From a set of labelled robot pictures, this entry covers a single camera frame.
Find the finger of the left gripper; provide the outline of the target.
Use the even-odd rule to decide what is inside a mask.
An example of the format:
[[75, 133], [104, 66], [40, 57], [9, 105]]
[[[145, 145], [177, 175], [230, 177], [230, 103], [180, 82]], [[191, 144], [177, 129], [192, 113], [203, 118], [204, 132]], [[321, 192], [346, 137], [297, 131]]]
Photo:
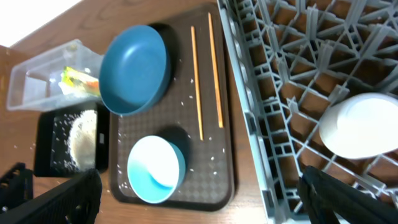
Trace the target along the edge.
[[33, 171], [18, 162], [1, 177], [1, 211], [16, 208], [33, 198]]

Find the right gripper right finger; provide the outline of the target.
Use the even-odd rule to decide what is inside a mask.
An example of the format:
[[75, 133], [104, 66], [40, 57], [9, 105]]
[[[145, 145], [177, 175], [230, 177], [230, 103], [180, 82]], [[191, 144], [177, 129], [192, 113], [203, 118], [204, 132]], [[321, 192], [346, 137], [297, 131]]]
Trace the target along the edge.
[[349, 223], [397, 223], [396, 209], [315, 167], [306, 167], [297, 189], [311, 223], [339, 223], [338, 215]]

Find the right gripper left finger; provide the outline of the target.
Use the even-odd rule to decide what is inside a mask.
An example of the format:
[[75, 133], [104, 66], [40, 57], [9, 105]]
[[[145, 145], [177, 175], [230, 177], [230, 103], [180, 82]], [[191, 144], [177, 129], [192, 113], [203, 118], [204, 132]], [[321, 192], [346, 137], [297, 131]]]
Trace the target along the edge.
[[9, 209], [1, 215], [1, 223], [94, 223], [100, 211], [101, 194], [100, 174], [90, 169]]

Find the green white cup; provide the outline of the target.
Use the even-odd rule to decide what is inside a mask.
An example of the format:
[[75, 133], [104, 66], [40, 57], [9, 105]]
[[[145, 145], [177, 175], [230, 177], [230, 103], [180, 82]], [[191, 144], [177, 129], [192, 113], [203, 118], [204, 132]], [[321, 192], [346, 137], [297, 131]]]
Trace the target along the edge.
[[397, 149], [397, 99], [363, 93], [327, 109], [319, 122], [322, 143], [345, 159], [365, 159]]

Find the light blue bowl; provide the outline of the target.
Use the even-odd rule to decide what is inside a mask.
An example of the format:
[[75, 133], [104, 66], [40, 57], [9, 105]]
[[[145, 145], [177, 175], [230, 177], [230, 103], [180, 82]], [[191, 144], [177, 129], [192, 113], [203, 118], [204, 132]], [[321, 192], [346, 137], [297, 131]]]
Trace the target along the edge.
[[186, 163], [181, 150], [160, 136], [146, 136], [132, 147], [127, 177], [133, 192], [147, 203], [169, 199], [181, 186]]

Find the yellow green snack wrapper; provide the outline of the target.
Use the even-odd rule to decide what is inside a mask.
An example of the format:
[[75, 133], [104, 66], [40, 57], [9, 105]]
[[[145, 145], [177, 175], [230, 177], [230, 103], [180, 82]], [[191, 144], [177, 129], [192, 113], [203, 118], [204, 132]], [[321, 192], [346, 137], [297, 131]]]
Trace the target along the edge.
[[79, 92], [100, 96], [98, 79], [71, 67], [64, 67], [58, 85], [64, 95]]

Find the dark blue plate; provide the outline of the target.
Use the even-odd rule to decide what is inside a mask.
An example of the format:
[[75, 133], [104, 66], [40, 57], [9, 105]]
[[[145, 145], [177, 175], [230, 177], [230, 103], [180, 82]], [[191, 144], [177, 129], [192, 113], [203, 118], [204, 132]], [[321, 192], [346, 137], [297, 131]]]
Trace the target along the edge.
[[114, 114], [137, 114], [163, 97], [170, 78], [170, 55], [162, 36], [151, 26], [132, 26], [111, 42], [103, 57], [101, 99]]

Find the wooden chopstick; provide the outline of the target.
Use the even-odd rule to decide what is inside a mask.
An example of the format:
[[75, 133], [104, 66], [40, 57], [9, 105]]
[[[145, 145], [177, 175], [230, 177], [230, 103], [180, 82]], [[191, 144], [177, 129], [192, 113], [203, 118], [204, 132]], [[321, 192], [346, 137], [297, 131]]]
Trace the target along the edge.
[[200, 140], [204, 139], [203, 137], [203, 121], [202, 121], [202, 112], [201, 112], [201, 95], [200, 95], [200, 81], [199, 81], [199, 70], [198, 70], [198, 57], [197, 57], [197, 42], [195, 35], [195, 27], [191, 26], [191, 38], [192, 38], [192, 55], [193, 55], [193, 70], [194, 70], [194, 78], [195, 78], [195, 97], [197, 104], [197, 118], [198, 118], [198, 128], [200, 134]]
[[215, 84], [215, 97], [216, 97], [216, 107], [217, 107], [217, 114], [218, 114], [218, 126], [219, 126], [219, 128], [224, 128], [222, 105], [221, 105], [220, 83], [219, 83], [219, 77], [218, 77], [218, 63], [217, 63], [217, 58], [216, 58], [213, 22], [212, 22], [212, 16], [211, 16], [210, 12], [208, 13], [208, 27], [209, 27], [211, 59], [212, 59], [212, 67], [213, 67], [213, 78], [214, 78], [214, 84]]

